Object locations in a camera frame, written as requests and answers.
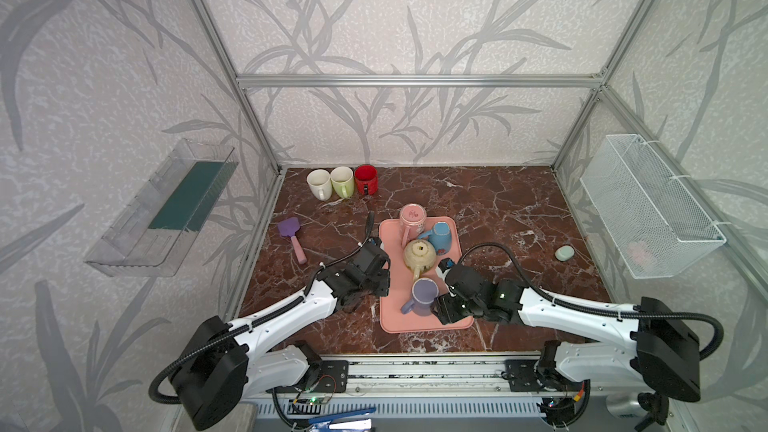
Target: blue mug handle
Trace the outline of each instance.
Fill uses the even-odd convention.
[[[400,307],[400,313],[408,314],[408,312],[413,310],[414,305],[416,305],[416,303],[413,301],[413,298],[411,298],[411,300],[409,300],[402,307]]]

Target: pink spatula handle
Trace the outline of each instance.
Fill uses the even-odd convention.
[[[296,258],[299,260],[299,264],[306,264],[306,255],[304,255],[304,249],[302,249],[299,244],[299,239],[296,238],[295,235],[292,235],[290,241],[293,244],[293,251],[296,253]]]

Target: red mug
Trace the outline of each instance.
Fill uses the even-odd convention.
[[[365,164],[355,169],[357,190],[364,196],[372,196],[379,190],[379,172],[374,166]]]

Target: transparent plastic bin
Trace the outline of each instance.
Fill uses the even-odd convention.
[[[139,194],[91,247],[85,263],[110,276],[176,275],[237,164],[232,146],[179,140]],[[194,177],[187,178],[193,168]],[[197,188],[196,193],[177,194],[173,201],[176,206],[166,206],[186,178],[187,184]]]
[[[726,241],[642,136],[606,136],[581,184],[635,278],[677,275]]]

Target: white mug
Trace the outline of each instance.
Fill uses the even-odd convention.
[[[333,186],[331,185],[331,174],[324,168],[318,168],[312,170],[306,177],[306,183],[310,184],[310,190],[315,197],[320,200],[328,200],[331,198],[333,192]]]
[[[355,175],[349,167],[337,167],[331,171],[331,185],[341,198],[350,198],[355,193]]]

